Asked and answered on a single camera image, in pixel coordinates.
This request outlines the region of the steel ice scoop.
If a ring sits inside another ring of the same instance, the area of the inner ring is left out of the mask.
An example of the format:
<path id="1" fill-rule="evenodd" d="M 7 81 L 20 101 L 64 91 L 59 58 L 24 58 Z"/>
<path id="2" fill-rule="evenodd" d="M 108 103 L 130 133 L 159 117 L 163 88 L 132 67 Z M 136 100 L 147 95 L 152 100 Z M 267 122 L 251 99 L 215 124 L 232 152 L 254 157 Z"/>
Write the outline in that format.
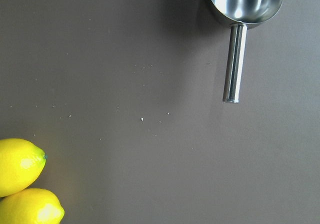
<path id="1" fill-rule="evenodd" d="M 238 103 L 247 31 L 272 19 L 283 0 L 210 0 L 215 18 L 230 28 L 223 101 Z"/>

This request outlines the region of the upper whole lemon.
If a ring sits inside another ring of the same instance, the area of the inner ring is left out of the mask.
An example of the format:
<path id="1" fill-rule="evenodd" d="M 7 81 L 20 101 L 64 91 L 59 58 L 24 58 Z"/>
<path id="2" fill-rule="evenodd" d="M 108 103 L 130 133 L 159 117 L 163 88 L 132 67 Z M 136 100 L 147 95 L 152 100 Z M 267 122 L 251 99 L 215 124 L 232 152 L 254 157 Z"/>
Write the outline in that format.
<path id="1" fill-rule="evenodd" d="M 0 144 L 0 196 L 6 197 L 24 190 L 39 177 L 47 155 L 25 139 L 2 139 Z"/>

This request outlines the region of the whole lemon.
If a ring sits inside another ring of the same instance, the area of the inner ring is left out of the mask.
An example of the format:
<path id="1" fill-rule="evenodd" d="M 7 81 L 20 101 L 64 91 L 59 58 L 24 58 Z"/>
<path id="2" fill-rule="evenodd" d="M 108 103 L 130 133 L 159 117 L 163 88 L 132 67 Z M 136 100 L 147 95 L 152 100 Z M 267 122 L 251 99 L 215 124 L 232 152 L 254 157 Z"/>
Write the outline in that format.
<path id="1" fill-rule="evenodd" d="M 47 155 L 25 139 L 2 139 L 0 144 L 0 196 L 6 197 L 24 190 L 39 177 Z"/>
<path id="2" fill-rule="evenodd" d="M 28 188 L 0 201 L 1 223 L 60 223 L 64 208 L 46 189 Z"/>

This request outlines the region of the lower whole lemon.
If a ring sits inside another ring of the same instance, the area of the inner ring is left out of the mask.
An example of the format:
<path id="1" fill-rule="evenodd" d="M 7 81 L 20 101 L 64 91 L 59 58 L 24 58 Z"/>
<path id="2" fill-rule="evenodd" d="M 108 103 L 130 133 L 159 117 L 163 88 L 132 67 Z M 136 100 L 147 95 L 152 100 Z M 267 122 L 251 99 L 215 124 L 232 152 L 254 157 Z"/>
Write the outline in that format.
<path id="1" fill-rule="evenodd" d="M 46 189 L 28 188 L 0 201 L 1 223 L 60 223 L 64 208 Z"/>

